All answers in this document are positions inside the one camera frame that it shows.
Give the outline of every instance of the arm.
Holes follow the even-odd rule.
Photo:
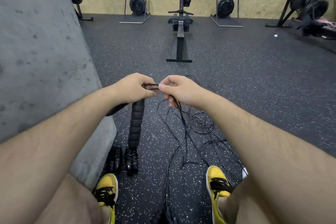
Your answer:
[[[129,75],[0,145],[0,223],[34,223],[109,110],[156,93]]]
[[[168,94],[210,115],[284,223],[335,220],[335,158],[186,77],[169,76],[159,89],[170,106]]]

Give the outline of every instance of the jump rope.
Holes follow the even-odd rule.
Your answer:
[[[199,81],[193,76],[193,75],[186,75],[187,78],[190,78],[193,80],[195,83],[197,83],[199,86],[200,83]],[[147,89],[148,86],[157,86],[156,88],[150,88]],[[148,83],[148,84],[143,84],[142,87],[146,90],[159,90],[158,89],[158,84],[154,83]],[[212,87],[207,87],[208,90],[213,91],[216,93],[216,91]],[[174,201],[172,198],[172,193],[171,193],[171,188],[170,188],[170,183],[169,183],[169,171],[170,171],[170,164],[173,161],[174,157],[176,154],[181,151],[182,153],[182,164],[180,169],[184,167],[186,164],[196,164],[196,165],[201,165],[201,163],[194,162],[194,161],[188,161],[187,160],[187,154],[188,154],[188,139],[191,141],[193,147],[195,148],[196,152],[200,155],[202,161],[209,167],[210,164],[206,160],[206,150],[209,146],[212,146],[213,149],[215,150],[217,159],[219,160],[221,166],[224,168],[224,170],[230,174],[234,178],[234,182],[229,183],[232,185],[232,187],[235,187],[237,183],[241,181],[241,174],[243,171],[243,165],[241,163],[241,160],[239,159],[239,156],[235,153],[235,151],[231,148],[229,143],[227,142],[225,136],[220,132],[216,124],[211,120],[208,114],[206,114],[203,111],[198,111],[195,113],[191,113],[192,107],[190,106],[188,111],[183,111],[182,105],[179,101],[176,100],[176,98],[173,95],[170,95],[175,103],[176,109],[170,107],[168,111],[166,112],[166,115],[163,116],[160,111],[160,105],[164,102],[167,101],[166,99],[162,100],[158,105],[157,105],[157,113],[159,114],[161,120],[165,123],[167,126],[168,131],[170,134],[173,135],[174,139],[178,142],[178,146],[175,148],[175,150],[172,152],[170,155],[168,164],[167,164],[167,169],[166,169],[166,175],[165,175],[165,182],[164,182],[164,193],[163,193],[163,202],[162,202],[162,207],[156,212],[154,215],[151,223],[152,224],[160,224],[160,223],[171,223],[171,224],[178,224],[179,220],[176,215],[176,208],[174,205]],[[128,104],[121,104],[119,106],[116,106],[113,108],[110,112],[108,112],[107,116],[113,115],[122,108],[124,108]],[[182,140],[179,140],[179,138],[173,133],[172,129],[167,123],[167,117],[169,113],[172,112],[174,116],[176,116],[179,120],[181,120],[183,128],[184,128],[184,137]],[[139,128],[130,128],[130,129],[141,129],[141,123],[138,124]],[[195,142],[190,136],[190,131],[195,132],[196,134],[199,135],[208,135],[210,137],[210,140],[204,142],[200,148],[197,147]],[[226,154],[228,154],[234,162],[236,162],[240,167],[241,170],[239,172],[239,175],[234,174],[233,172],[229,171],[228,168],[223,164],[221,158],[219,157],[218,152],[219,151],[224,151]]]

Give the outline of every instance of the person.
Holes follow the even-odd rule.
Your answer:
[[[93,196],[67,171],[110,109],[157,94],[143,83],[154,81],[131,74],[0,145],[0,223],[114,223],[115,176],[103,176]],[[168,76],[159,89],[170,106],[174,96],[207,112],[250,173],[232,190],[209,167],[213,223],[335,222],[335,158],[186,77]]]

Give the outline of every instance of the forearm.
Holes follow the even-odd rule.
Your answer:
[[[226,135],[279,217],[292,216],[283,220],[286,223],[331,223],[336,209],[336,160],[218,95],[205,95],[203,109]]]
[[[98,90],[0,145],[0,223],[32,223],[39,216],[75,156],[118,104],[113,86]]]

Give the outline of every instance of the sneaker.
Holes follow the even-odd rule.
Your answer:
[[[118,180],[114,174],[104,175],[97,184],[94,196],[99,206],[107,206],[110,212],[109,224],[115,224],[115,204],[118,198]]]
[[[123,164],[123,149],[120,144],[112,146],[112,149],[107,155],[106,163],[108,173],[115,175],[120,173]]]
[[[216,166],[208,168],[206,180],[212,204],[212,223],[225,224],[224,219],[218,211],[217,202],[220,197],[229,197],[233,187],[229,184],[222,170]]]
[[[137,150],[125,150],[125,166],[128,176],[136,175],[139,172],[139,159]]]

